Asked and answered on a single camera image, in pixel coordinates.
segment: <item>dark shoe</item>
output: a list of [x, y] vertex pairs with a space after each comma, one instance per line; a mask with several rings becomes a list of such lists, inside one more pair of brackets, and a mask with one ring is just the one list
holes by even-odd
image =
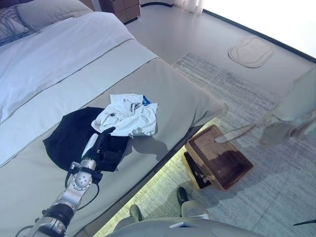
[[179, 187], [177, 189], [177, 198], [178, 198], [178, 202], [180, 204], [180, 207], [182, 206], [182, 204], [186, 201], [188, 201], [188, 196], [187, 196], [187, 192], [184, 188]]
[[143, 220], [142, 214], [140, 213], [138, 206], [135, 204], [130, 206], [129, 214], [130, 214], [130, 216], [135, 217], [139, 221]]

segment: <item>pillow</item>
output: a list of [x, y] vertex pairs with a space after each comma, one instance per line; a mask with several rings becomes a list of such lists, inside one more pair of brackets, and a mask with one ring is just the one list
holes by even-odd
[[0, 9], [0, 46], [28, 35], [18, 15], [16, 6]]
[[34, 31], [92, 10], [79, 0], [34, 0], [17, 6], [22, 22]]

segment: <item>gray rug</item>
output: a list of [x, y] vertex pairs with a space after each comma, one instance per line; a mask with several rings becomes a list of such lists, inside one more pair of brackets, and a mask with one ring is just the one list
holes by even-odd
[[[216, 124], [222, 132], [254, 122], [279, 101], [192, 53], [173, 66], [226, 103], [226, 113], [207, 124]], [[110, 233], [120, 219], [128, 216], [128, 208], [134, 203], [146, 219], [179, 216], [178, 186], [188, 191], [189, 199], [200, 201], [213, 220], [268, 237], [315, 236], [315, 224], [293, 224], [316, 218], [316, 140], [291, 140], [264, 149], [257, 145], [260, 133], [258, 128], [233, 141], [254, 168], [231, 190], [194, 190], [181, 162], [183, 148], [96, 236]]]

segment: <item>plaid pillow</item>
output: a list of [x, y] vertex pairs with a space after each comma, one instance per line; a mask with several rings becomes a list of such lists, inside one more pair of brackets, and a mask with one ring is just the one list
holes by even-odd
[[23, 25], [16, 6], [0, 9], [0, 46], [29, 34], [30, 31]]

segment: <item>white mat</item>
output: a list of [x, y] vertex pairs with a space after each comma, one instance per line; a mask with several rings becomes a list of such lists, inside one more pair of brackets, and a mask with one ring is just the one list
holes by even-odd
[[272, 43], [255, 36], [244, 38], [228, 51], [229, 57], [248, 68], [261, 67], [275, 52]]

